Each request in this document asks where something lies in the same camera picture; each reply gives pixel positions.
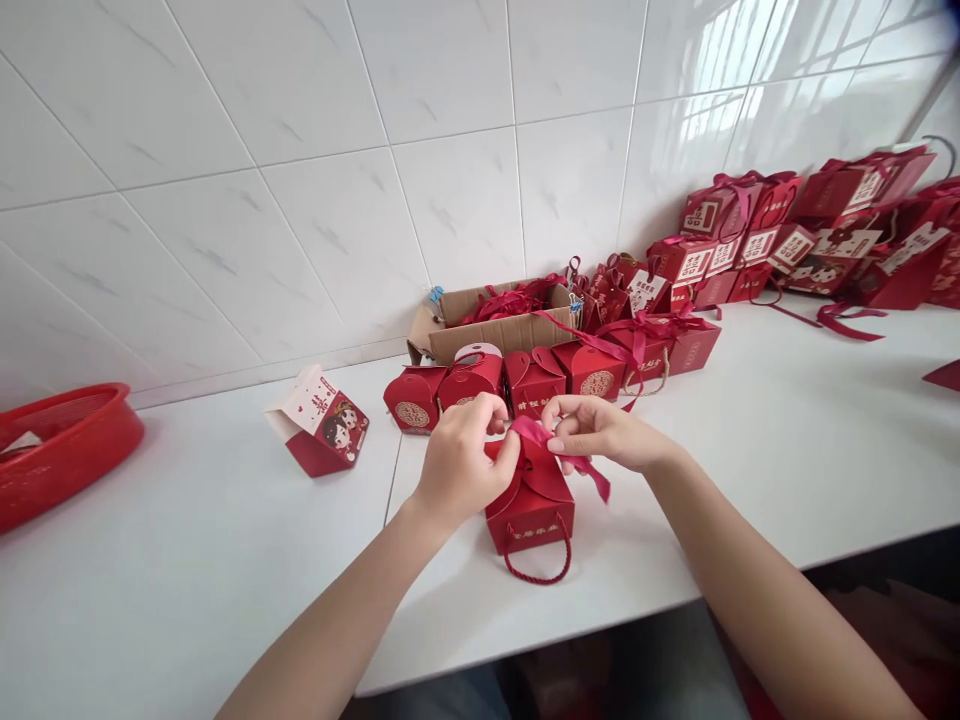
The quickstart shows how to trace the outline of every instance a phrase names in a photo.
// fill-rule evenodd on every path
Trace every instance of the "ribbon bow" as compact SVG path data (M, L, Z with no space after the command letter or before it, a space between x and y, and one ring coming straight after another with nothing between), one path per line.
M547 449L547 441L550 440L550 438L555 437L551 431L547 430L540 423L532 420L526 415L521 415L514 420L513 424L510 426L510 429L516 430L518 435L525 437L535 445L539 445L544 450ZM582 473L586 473L593 478L593 482L597 486L597 494L600 495L600 499L603 500L604 503L610 501L610 481L607 480L607 478L604 477L603 474L593 466L593 463L591 463L585 457L577 457L574 455L557 455L557 457L561 460L566 460L577 470Z

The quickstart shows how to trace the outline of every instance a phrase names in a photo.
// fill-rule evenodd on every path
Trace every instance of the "gift tag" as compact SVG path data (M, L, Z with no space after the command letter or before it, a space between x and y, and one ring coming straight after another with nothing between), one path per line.
M281 409L301 428L316 435L336 394L337 388L327 380L320 366L314 365L297 378L297 386L283 401Z
M900 249L880 263L880 269L887 275L893 275L894 271L906 263L907 260L926 252L949 234L950 228L942 227L934 231L932 222L924 223L903 241Z
M650 312L663 294L666 283L667 279L659 275L651 277L649 273L642 270L638 272L627 286L627 293L630 295L630 313L636 317L640 312Z

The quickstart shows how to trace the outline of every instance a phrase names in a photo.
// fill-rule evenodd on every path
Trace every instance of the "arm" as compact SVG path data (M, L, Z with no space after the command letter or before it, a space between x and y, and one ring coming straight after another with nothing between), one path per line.
M447 539L510 484L520 439L507 433L496 463L485 432L503 432L503 400L481 394L437 425L420 484L383 531L270 646L218 720L337 718L397 606Z
M554 452L641 472L707 604L786 717L921 718L843 616L743 519L676 443L599 398L554 398ZM570 472L569 466L564 472Z

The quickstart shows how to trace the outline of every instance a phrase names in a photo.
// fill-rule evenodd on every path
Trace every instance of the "gift box handle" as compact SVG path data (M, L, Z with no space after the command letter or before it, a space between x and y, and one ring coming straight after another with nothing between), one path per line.
M567 530L567 524L563 521L560 513L557 513L557 523L560 525L560 532L563 533L563 544L567 547L567 558L563 563L563 570L561 570L557 575L554 575L552 578L536 578L532 575L527 575L517 570L513 563L510 562L510 551L503 553L503 559L507 563L507 570L509 570L513 575L517 576L521 580L526 580L528 583L533 583L534 585L554 585L566 576L567 572L570 570L570 561L573 558L573 548L570 546L570 532ZM507 533L509 534L508 543L513 539L513 526L510 523L507 523Z

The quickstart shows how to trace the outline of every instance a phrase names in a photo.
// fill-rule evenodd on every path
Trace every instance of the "cartoon couple illustration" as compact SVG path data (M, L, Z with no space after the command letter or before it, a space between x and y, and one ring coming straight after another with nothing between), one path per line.
M353 438L350 436L350 431L357 425L366 428L368 423L367 418L360 420L357 416L357 409L350 402L344 400L337 404L333 415L323 421L323 438L331 447L342 451L347 460L353 462L356 460L357 454L352 448Z

